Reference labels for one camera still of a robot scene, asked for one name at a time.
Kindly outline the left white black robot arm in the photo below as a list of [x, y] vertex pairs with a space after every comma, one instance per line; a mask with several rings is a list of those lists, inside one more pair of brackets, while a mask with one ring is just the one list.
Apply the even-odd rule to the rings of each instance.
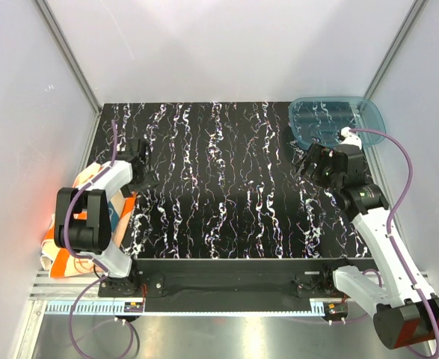
[[140, 290], [141, 278], [133, 273], [132, 259], [114, 244], [108, 202], [116, 194], [130, 198], [159, 184], [151, 154], [146, 140], [134, 138], [84, 184], [57, 193], [55, 244], [75, 258], [91, 259], [106, 275], [116, 278], [115, 287], [126, 296]]

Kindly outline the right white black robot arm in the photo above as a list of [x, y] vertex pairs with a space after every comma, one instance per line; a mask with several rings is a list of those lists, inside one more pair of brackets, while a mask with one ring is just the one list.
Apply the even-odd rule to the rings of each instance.
[[378, 338], [388, 349], [429, 340], [439, 343], [439, 296], [401, 240], [382, 190], [367, 177], [361, 146], [347, 141], [333, 149], [311, 144], [298, 173], [332, 193], [381, 275], [381, 283], [376, 284], [356, 265], [340, 260], [324, 267], [321, 291], [354, 300], [372, 318]]

